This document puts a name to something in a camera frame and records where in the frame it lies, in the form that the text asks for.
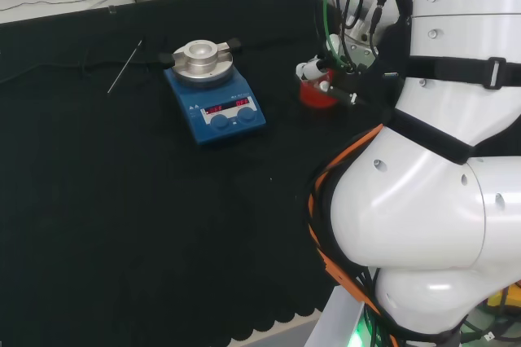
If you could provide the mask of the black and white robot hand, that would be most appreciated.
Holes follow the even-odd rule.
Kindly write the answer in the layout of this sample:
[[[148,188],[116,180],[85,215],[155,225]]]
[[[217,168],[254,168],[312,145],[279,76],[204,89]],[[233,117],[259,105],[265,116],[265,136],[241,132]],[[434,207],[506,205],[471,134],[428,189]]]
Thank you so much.
[[[337,103],[385,108],[395,104],[404,85],[367,45],[336,33],[325,38],[323,51],[297,64],[295,74],[301,101],[314,108]]]

